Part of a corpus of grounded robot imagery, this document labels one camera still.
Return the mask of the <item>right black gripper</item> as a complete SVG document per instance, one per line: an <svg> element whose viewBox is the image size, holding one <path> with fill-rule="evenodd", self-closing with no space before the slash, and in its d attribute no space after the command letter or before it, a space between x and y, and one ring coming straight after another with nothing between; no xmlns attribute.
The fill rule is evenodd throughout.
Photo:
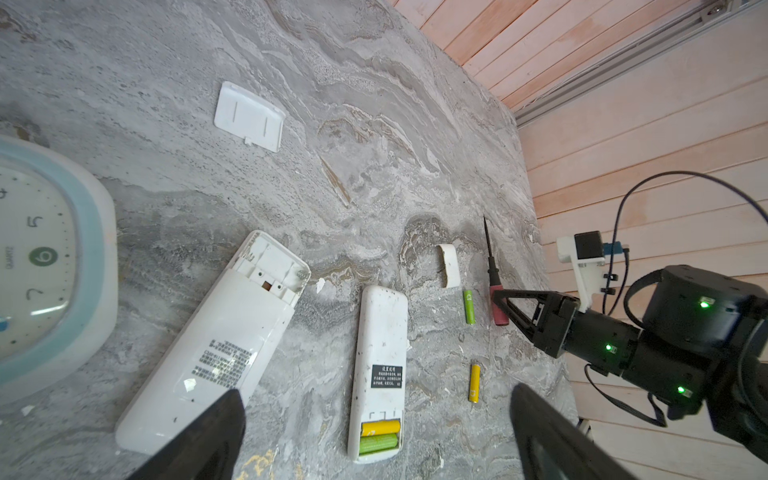
<svg viewBox="0 0 768 480"><path fill-rule="evenodd" d="M613 374L668 406L669 417L695 415L703 403L706 361L648 331L554 291L501 289L492 303L537 348L555 358L568 352L603 374Z"/></svg>

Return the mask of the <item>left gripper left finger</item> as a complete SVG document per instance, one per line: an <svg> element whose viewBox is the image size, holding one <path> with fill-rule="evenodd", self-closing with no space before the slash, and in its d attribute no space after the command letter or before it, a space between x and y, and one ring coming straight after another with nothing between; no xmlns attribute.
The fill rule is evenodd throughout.
<svg viewBox="0 0 768 480"><path fill-rule="evenodd" d="M231 389L129 479L231 479L245 430L241 395Z"/></svg>

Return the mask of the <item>yellow AAA battery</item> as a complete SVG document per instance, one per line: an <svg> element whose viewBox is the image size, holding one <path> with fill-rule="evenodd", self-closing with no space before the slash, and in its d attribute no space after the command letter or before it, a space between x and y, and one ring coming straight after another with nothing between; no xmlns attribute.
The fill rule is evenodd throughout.
<svg viewBox="0 0 768 480"><path fill-rule="evenodd" d="M468 400L473 404L476 404L479 402L481 375L482 375L482 367L480 363L472 362L470 365Z"/></svg>

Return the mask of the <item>red white remote control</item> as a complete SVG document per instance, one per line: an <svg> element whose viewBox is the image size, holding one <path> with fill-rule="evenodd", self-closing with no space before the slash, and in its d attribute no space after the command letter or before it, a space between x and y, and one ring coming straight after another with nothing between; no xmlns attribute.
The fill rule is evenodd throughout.
<svg viewBox="0 0 768 480"><path fill-rule="evenodd" d="M363 290L355 352L347 453L357 464L394 457L405 429L408 299L395 290L371 285ZM396 450L359 455L361 424L401 421Z"/></svg>

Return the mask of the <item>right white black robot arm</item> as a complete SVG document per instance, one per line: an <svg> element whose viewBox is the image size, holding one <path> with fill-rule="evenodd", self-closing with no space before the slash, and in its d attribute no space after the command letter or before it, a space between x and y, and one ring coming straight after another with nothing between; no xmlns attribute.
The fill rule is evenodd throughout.
<svg viewBox="0 0 768 480"><path fill-rule="evenodd" d="M623 303L653 287L642 315L629 322L588 309L554 291L497 290L493 304L533 345L558 358L568 352L587 370L616 375L646 391L652 425L708 410L712 428L767 458L767 293L761 287L689 265L671 265L635 281Z"/></svg>

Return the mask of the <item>red handled screwdriver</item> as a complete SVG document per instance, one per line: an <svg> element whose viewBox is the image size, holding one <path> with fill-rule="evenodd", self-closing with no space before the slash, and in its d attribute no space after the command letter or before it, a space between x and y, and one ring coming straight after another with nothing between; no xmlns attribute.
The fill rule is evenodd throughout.
<svg viewBox="0 0 768 480"><path fill-rule="evenodd" d="M499 276L499 269L496 266L495 258L493 256L492 251L492 245L491 245L491 239L488 231L488 223L486 217L483 217L483 224L484 224L484 233L485 233L485 239L486 239L486 247L487 247L487 253L488 253L488 274L489 274L489 298L490 298L490 309L491 309L491 316L493 323L496 326L507 326L509 324L509 318L508 316L494 303L493 300L493 294L498 290L503 290L504 287L501 283L501 279Z"/></svg>

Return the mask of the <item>white remote with yellow sticker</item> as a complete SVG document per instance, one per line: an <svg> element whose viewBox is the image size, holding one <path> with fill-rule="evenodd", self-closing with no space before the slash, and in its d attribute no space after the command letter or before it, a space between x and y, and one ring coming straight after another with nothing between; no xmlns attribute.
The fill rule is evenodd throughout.
<svg viewBox="0 0 768 480"><path fill-rule="evenodd" d="M251 232L118 420L118 446L154 455L227 391L249 401L310 276L273 237Z"/></svg>

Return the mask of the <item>green AAA battery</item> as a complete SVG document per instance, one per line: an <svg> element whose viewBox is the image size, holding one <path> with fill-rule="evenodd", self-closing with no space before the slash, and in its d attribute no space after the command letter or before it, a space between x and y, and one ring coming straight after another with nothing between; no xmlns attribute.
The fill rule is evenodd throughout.
<svg viewBox="0 0 768 480"><path fill-rule="evenodd" d="M462 295L463 295L463 304L464 304L464 312L465 312L465 321L468 325L475 325L476 317L475 317L473 292L471 290L464 290L462 292Z"/></svg>

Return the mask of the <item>white remote battery cover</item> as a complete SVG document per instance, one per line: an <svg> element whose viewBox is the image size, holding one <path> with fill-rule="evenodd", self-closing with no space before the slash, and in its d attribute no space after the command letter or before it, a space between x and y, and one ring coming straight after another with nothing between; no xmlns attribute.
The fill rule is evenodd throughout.
<svg viewBox="0 0 768 480"><path fill-rule="evenodd" d="M445 288L458 288L461 286L461 272L458 262L458 255L453 244L439 244L438 248L442 253Z"/></svg>

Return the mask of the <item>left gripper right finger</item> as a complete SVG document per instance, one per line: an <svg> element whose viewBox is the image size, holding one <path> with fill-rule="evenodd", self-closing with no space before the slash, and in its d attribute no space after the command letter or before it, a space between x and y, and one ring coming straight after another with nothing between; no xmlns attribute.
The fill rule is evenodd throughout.
<svg viewBox="0 0 768 480"><path fill-rule="evenodd" d="M512 390L510 417L527 479L634 477L525 384Z"/></svg>

